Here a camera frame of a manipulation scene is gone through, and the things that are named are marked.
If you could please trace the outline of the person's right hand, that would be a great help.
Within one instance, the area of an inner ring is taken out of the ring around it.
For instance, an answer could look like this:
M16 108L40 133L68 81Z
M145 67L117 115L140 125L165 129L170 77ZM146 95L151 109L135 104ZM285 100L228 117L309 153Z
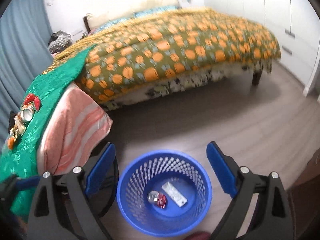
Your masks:
M197 231L185 237L183 240L209 240L211 234L205 231Z

